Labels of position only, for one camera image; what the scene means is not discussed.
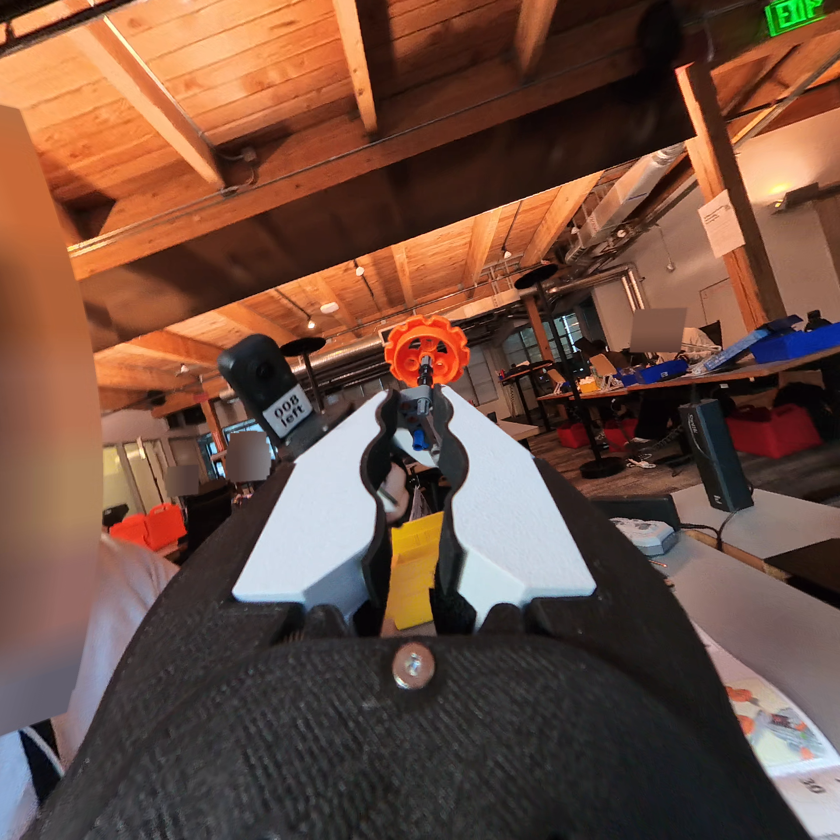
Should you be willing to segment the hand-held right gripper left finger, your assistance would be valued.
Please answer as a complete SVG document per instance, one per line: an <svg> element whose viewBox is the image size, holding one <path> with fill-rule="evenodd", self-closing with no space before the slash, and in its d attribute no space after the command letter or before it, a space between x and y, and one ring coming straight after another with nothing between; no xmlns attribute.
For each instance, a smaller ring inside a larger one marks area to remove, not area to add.
<svg viewBox="0 0 840 840"><path fill-rule="evenodd" d="M397 392L367 400L295 461L232 595L243 603L334 606L360 636L380 636L392 546L376 495L397 426Z"/></svg>

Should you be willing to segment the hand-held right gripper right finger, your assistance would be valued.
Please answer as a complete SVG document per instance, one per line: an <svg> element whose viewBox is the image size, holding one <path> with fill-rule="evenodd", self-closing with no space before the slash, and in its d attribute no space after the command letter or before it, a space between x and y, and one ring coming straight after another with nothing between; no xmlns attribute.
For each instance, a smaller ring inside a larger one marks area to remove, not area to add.
<svg viewBox="0 0 840 840"><path fill-rule="evenodd" d="M527 449L448 385L437 385L437 467L444 503L434 588L438 634L476 632L491 610L580 598L595 579Z"/></svg>

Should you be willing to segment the orange gear and beam assembly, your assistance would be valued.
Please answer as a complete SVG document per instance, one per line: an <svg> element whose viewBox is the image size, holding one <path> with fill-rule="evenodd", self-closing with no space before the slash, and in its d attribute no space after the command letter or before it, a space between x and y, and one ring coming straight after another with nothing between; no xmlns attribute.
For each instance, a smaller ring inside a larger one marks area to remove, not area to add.
<svg viewBox="0 0 840 840"><path fill-rule="evenodd" d="M440 436L434 388L456 382L466 371L466 334L441 315L412 316L390 331L384 350L392 376L406 385L400 391L395 443L419 463L435 466Z"/></svg>

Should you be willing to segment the grey desk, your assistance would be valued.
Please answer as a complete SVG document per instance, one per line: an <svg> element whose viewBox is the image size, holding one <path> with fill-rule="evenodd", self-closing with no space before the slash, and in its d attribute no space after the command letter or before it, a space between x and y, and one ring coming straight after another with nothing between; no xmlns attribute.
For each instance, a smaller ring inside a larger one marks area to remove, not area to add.
<svg viewBox="0 0 840 840"><path fill-rule="evenodd" d="M664 561L675 595L712 639L793 700L838 748L839 613L777 580L761 563L780 553L838 537L838 508L767 490L722 532L719 552L686 534Z"/></svg>

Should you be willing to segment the person's left hand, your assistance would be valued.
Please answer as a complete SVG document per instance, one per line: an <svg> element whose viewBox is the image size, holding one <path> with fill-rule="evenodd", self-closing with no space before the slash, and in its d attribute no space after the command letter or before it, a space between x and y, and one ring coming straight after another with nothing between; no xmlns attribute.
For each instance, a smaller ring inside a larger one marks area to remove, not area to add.
<svg viewBox="0 0 840 840"><path fill-rule="evenodd" d="M391 460L387 475L380 484L376 495L381 501L388 526L402 521L412 501L407 485L408 472L401 460Z"/></svg>

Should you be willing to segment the short black pole stand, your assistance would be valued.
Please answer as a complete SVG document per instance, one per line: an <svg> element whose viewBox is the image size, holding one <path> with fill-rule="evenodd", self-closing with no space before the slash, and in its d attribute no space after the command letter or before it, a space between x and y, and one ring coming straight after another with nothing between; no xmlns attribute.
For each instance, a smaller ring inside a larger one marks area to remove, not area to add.
<svg viewBox="0 0 840 840"><path fill-rule="evenodd" d="M303 363L308 374L312 397L320 414L322 414L324 411L324 403L317 377L312 369L310 357L312 354L322 350L325 347L326 343L327 341L324 338L307 336L299 339L294 339L280 346L280 351L285 357L302 357Z"/></svg>

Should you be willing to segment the yellow plastic bin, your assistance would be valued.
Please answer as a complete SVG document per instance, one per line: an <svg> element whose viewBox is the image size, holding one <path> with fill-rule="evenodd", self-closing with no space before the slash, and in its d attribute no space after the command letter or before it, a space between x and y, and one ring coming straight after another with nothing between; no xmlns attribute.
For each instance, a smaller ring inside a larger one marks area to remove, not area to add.
<svg viewBox="0 0 840 840"><path fill-rule="evenodd" d="M430 592L435 586L444 516L437 512L392 529L387 628L409 631L433 621Z"/></svg>

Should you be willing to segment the black flat device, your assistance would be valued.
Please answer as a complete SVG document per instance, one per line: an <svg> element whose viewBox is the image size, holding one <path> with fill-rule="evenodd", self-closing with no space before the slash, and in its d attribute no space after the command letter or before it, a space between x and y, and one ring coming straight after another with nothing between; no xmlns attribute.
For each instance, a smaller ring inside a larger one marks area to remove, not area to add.
<svg viewBox="0 0 840 840"><path fill-rule="evenodd" d="M681 530L680 517L671 494L641 496L592 496L589 502L609 519L663 522Z"/></svg>

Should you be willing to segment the white grey plastic device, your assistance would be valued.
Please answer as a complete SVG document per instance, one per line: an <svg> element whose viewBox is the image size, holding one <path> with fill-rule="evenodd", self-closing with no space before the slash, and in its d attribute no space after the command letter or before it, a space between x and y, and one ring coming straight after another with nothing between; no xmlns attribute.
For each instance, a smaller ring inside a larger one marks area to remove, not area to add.
<svg viewBox="0 0 840 840"><path fill-rule="evenodd" d="M677 531L664 521L611 518L610 522L648 558L666 555L679 540Z"/></svg>

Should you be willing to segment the orange plastic case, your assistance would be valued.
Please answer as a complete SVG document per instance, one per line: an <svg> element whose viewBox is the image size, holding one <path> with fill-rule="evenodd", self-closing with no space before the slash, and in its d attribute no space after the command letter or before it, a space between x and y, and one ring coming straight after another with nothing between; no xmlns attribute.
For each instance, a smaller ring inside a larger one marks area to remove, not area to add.
<svg viewBox="0 0 840 840"><path fill-rule="evenodd" d="M166 502L154 507L149 513L132 514L112 525L109 535L113 539L156 552L185 538L186 525L181 508Z"/></svg>

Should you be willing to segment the person's white shirt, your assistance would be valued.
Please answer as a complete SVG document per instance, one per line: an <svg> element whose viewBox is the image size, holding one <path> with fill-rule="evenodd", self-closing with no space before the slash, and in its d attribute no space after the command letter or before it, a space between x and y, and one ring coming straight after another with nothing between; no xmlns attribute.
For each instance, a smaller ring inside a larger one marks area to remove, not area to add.
<svg viewBox="0 0 840 840"><path fill-rule="evenodd" d="M1 838L20 838L76 758L114 670L177 567L103 533L97 590L66 712L1 738Z"/></svg>

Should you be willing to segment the small blue bin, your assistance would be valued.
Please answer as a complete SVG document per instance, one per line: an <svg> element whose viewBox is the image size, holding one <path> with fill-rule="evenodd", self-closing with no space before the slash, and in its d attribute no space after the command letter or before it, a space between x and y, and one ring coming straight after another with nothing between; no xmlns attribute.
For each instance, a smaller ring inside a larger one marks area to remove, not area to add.
<svg viewBox="0 0 840 840"><path fill-rule="evenodd" d="M685 359L674 358L657 364L648 364L633 368L633 383L653 385L686 375L690 366Z"/></svg>

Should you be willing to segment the black upright speaker box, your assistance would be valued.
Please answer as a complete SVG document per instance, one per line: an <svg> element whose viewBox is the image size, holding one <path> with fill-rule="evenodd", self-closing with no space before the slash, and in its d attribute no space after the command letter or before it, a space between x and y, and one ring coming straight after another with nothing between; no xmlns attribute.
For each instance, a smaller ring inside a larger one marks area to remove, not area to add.
<svg viewBox="0 0 840 840"><path fill-rule="evenodd" d="M719 401L708 399L682 405L679 417L710 506L726 512L752 508L753 489L743 472Z"/></svg>

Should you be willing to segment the large red bin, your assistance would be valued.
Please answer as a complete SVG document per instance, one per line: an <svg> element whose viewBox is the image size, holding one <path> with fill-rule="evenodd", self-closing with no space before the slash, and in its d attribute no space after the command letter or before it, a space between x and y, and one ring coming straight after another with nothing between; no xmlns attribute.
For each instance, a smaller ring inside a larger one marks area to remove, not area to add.
<svg viewBox="0 0 840 840"><path fill-rule="evenodd" d="M748 455L781 459L823 444L811 415L794 404L746 406L730 414L726 422L733 446Z"/></svg>

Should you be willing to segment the large blue bin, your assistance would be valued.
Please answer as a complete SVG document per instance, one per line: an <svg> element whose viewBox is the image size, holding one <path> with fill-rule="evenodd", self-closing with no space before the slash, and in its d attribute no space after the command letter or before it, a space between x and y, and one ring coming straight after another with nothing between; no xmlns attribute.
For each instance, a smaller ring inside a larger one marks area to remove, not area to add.
<svg viewBox="0 0 840 840"><path fill-rule="evenodd" d="M824 325L812 331L789 330L772 332L756 342L752 357L761 364L792 361L806 355L839 347L839 323Z"/></svg>

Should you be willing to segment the printed instruction booklet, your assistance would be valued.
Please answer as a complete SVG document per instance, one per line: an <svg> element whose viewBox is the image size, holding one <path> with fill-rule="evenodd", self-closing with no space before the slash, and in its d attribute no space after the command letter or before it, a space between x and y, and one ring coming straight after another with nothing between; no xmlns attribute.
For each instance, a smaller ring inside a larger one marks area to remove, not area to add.
<svg viewBox="0 0 840 840"><path fill-rule="evenodd" d="M827 736L767 679L693 623L744 738L811 838L839 838L839 755Z"/></svg>

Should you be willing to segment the white paper notice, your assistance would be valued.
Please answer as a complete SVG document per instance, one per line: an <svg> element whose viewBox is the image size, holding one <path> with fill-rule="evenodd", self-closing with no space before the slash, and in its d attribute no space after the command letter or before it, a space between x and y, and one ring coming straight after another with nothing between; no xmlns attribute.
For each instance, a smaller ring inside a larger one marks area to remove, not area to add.
<svg viewBox="0 0 840 840"><path fill-rule="evenodd" d="M744 234L728 190L723 190L699 207L697 213L715 258L722 259L745 246Z"/></svg>

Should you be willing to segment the green exit sign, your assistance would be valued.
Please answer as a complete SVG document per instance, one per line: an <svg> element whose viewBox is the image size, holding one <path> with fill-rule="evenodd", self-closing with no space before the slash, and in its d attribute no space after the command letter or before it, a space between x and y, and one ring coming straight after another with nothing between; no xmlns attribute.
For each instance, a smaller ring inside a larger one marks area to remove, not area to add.
<svg viewBox="0 0 840 840"><path fill-rule="evenodd" d="M770 37L775 38L824 19L824 1L771 1L764 6Z"/></svg>

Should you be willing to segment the silver air duct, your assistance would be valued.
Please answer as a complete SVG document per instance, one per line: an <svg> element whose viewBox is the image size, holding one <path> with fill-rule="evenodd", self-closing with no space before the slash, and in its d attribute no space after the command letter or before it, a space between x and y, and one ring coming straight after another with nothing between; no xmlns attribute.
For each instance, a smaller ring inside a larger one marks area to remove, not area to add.
<svg viewBox="0 0 840 840"><path fill-rule="evenodd" d="M588 216L577 235L576 243L567 250L564 263L570 266L578 262L583 255L603 245L616 234L685 151L686 143L682 142L639 158L614 182L610 191Z"/></svg>

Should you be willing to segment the wooden post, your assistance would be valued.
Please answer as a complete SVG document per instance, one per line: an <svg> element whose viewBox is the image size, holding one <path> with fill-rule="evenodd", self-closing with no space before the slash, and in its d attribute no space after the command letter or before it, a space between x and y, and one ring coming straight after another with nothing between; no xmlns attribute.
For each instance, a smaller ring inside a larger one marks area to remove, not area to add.
<svg viewBox="0 0 840 840"><path fill-rule="evenodd" d="M705 204L726 193L744 242L722 256L746 330L782 318L783 299L760 226L742 179L739 163L721 113L718 92L705 64L676 69L694 138L686 142L689 159Z"/></svg>

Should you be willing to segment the wall lamp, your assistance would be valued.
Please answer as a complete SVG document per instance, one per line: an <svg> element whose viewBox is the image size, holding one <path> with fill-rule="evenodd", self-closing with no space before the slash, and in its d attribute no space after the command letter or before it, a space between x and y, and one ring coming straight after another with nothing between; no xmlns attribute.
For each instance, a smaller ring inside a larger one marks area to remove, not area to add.
<svg viewBox="0 0 840 840"><path fill-rule="evenodd" d="M780 200L773 203L773 212L782 214L798 207L812 204L824 198L823 189L818 182L804 185L787 192Z"/></svg>

